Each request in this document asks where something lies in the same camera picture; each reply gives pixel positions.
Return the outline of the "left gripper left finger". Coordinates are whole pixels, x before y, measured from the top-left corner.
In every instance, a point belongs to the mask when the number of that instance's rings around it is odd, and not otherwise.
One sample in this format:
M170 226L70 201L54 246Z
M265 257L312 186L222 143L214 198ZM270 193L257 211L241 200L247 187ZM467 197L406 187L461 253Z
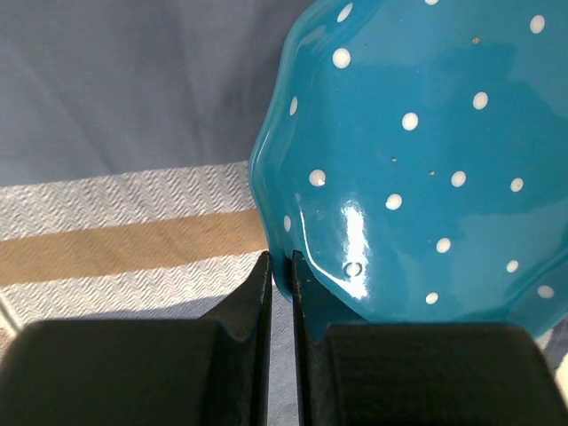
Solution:
M272 260L196 319L28 325L1 364L4 425L263 425Z

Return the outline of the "teal dotted plate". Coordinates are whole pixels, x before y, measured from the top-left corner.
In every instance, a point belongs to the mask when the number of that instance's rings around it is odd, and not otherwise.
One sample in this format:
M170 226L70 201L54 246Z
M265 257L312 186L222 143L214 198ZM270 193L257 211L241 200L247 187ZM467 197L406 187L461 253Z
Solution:
M567 4L317 1L249 163L280 292L372 322L567 313Z

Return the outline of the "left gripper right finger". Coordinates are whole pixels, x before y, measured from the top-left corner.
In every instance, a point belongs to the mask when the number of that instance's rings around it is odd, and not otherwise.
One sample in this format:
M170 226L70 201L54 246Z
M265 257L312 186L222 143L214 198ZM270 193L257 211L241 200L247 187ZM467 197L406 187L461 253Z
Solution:
M290 262L303 425L564 425L532 338L511 325L371 324Z

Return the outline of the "blue beige checked cloth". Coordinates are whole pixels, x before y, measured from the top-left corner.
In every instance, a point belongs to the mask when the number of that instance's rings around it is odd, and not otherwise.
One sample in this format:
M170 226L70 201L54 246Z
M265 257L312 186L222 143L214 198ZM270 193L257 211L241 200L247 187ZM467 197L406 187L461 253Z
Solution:
M301 424L293 287L276 285L249 163L315 2L2 2L1 315L15 339L43 320L199 318L267 253L263 425Z

